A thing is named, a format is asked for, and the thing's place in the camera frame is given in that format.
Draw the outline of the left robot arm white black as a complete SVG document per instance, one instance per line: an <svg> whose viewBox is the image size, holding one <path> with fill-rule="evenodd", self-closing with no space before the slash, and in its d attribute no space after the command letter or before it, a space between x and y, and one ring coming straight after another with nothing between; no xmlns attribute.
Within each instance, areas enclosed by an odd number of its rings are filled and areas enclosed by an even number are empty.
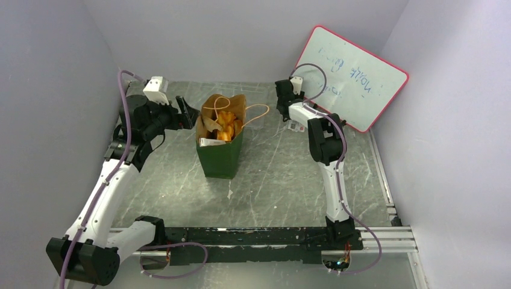
<svg viewBox="0 0 511 289"><path fill-rule="evenodd" d="M157 217L137 217L115 237L110 236L110 229L128 185L154 151L152 140L167 130L194 128L199 110L181 96L176 100L177 108L144 95L122 99L119 124L90 197L64 236L51 238L46 246L61 288L66 280L108 285L132 253L146 246L159 250L169 243L164 221Z"/></svg>

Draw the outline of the orange fake bread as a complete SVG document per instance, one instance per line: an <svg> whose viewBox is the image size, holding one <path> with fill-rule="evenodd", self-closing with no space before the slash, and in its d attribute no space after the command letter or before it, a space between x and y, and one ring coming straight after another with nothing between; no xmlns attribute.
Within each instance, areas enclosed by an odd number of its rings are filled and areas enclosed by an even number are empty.
<svg viewBox="0 0 511 289"><path fill-rule="evenodd" d="M236 116L234 113L229 111L218 112L216 122L221 126L221 129L216 133L217 140L232 141L234 136L234 121Z"/></svg>

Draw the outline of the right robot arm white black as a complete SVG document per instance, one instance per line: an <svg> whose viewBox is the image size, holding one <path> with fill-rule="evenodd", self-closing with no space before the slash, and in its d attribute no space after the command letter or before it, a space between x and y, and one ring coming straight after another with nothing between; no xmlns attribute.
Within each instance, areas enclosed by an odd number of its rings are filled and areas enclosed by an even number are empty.
<svg viewBox="0 0 511 289"><path fill-rule="evenodd" d="M297 91L300 79L275 82L276 108L283 121L293 120L307 128L309 151L317 162L327 197L326 225L305 230L308 250L362 250L362 236L346 200L343 165L347 150L344 121L337 114L319 111L305 102L304 92Z"/></svg>

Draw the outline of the white ruler package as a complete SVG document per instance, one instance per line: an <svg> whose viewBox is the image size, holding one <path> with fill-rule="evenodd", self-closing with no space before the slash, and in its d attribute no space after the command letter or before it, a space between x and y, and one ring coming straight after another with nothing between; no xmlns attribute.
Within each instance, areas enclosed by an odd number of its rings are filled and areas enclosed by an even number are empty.
<svg viewBox="0 0 511 289"><path fill-rule="evenodd" d="M288 120L287 129L293 132L304 132L306 130L306 127L295 120Z"/></svg>

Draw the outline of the green paper bag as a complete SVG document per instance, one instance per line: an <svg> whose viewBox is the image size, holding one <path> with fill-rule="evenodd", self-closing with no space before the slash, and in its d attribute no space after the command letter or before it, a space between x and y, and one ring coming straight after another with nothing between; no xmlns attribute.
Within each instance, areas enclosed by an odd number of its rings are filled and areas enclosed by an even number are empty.
<svg viewBox="0 0 511 289"><path fill-rule="evenodd" d="M269 112L269 107L264 104L247 105L244 94L229 98L213 94L199 111L195 140L204 175L207 178L233 179L238 171L244 133L250 123ZM229 111L236 116L232 141L216 139L216 133L221 129L216 122L220 111Z"/></svg>

